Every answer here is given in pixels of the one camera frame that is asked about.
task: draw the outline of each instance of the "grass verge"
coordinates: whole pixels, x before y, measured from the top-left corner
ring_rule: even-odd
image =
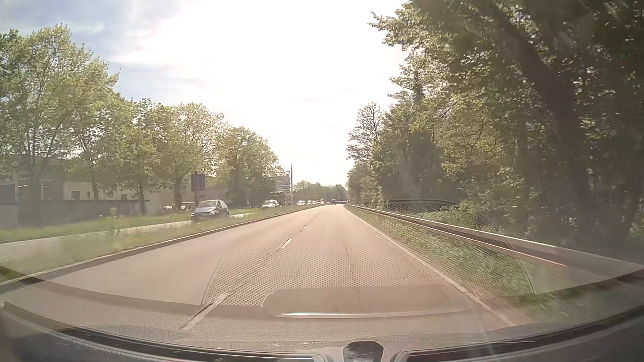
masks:
[[[523,265],[515,258],[472,243],[437,235],[421,226],[350,205],[346,208],[471,289],[479,298],[531,293]]]
[[[475,291],[493,308],[503,310],[511,306],[512,312],[520,311],[522,315],[517,319],[523,323],[590,323],[639,307],[644,300],[642,281],[638,285],[608,280],[535,294],[528,275],[541,275],[545,279],[540,282],[550,283],[556,282],[557,278],[566,278],[567,274],[550,274],[546,267],[521,263],[505,254],[437,235],[420,226],[356,207],[347,208],[450,278]]]
[[[15,254],[0,259],[0,282],[15,278],[10,271],[22,274],[33,274],[56,267],[89,260],[99,256],[113,254],[144,245],[151,245],[182,236],[218,229],[220,227],[240,224],[267,216],[287,213],[289,211],[310,209],[318,205],[285,206],[264,210],[243,218],[219,218],[182,227],[142,231],[119,235],[118,230],[105,235],[70,235],[56,242],[40,245],[28,245],[30,249],[17,251]]]
[[[230,210],[231,215],[257,212],[263,211],[261,209]],[[51,238],[54,236],[94,233],[96,231],[108,231],[115,229],[125,229],[127,227],[166,224],[169,222],[186,220],[190,220],[190,213],[104,218],[100,220],[91,220],[86,222],[76,222],[73,224],[54,225],[46,227],[13,227],[9,229],[0,229],[0,243]]]

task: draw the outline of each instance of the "road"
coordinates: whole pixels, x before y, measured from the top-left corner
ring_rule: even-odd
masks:
[[[287,350],[506,327],[341,205],[298,211],[0,296],[57,320],[140,338]]]

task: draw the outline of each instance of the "curb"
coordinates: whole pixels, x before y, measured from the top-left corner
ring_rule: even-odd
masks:
[[[210,235],[210,234],[218,233],[220,231],[226,231],[226,230],[229,230],[229,229],[234,229],[235,227],[249,225],[249,224],[253,224],[253,223],[256,223],[256,222],[268,220],[268,219],[271,219],[271,218],[276,218],[278,216],[297,213],[297,212],[300,212],[300,211],[310,210],[310,209],[314,209],[314,208],[315,207],[309,207],[309,208],[302,209],[302,210],[293,210],[293,211],[289,211],[287,213],[266,216],[265,218],[259,218],[259,219],[250,220],[250,221],[246,221],[246,222],[240,222],[238,224],[233,224],[233,225],[220,227],[218,229],[203,231],[201,233],[186,235],[186,236],[182,236],[182,237],[176,238],[176,239],[164,240],[162,242],[158,242],[158,243],[154,243],[154,244],[150,244],[150,245],[144,245],[144,246],[140,246],[140,247],[135,247],[134,249],[128,249],[128,250],[119,251],[119,252],[116,252],[114,254],[107,254],[107,255],[103,255],[103,256],[97,256],[96,258],[92,258],[92,259],[89,259],[89,260],[84,260],[82,262],[77,262],[77,263],[73,263],[73,264],[69,264],[69,265],[63,265],[62,267],[57,267],[57,268],[49,269],[49,270],[46,270],[46,271],[37,272],[37,273],[31,274],[31,275],[23,275],[23,276],[20,276],[20,277],[18,277],[16,279],[7,280],[7,281],[4,281],[4,282],[0,283],[0,294],[4,294],[4,293],[7,293],[7,292],[12,292],[12,291],[15,291],[17,289],[27,287],[29,285],[40,283],[41,281],[44,281],[42,279],[43,277],[57,278],[59,276],[66,275],[66,274],[69,274],[71,272],[81,271],[83,269],[95,267],[95,266],[105,264],[105,263],[109,263],[109,262],[113,262],[114,260],[127,258],[128,256],[133,256],[133,255],[141,254],[143,252],[148,252],[148,251],[152,251],[152,250],[155,250],[155,249],[160,249],[162,247],[174,245],[174,244],[177,244],[177,243],[180,243],[180,242],[185,242],[185,241],[188,241],[188,240],[191,240],[191,239],[196,239],[196,238],[199,238],[201,236],[207,236],[207,235]]]

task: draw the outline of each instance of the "car hood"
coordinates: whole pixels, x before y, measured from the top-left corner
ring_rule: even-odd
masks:
[[[194,211],[196,213],[210,213],[212,210],[215,210],[216,207],[197,207]]]

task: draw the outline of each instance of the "sign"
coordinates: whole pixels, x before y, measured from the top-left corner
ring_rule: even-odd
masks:
[[[197,173],[192,175],[192,191],[205,191],[205,174]]]

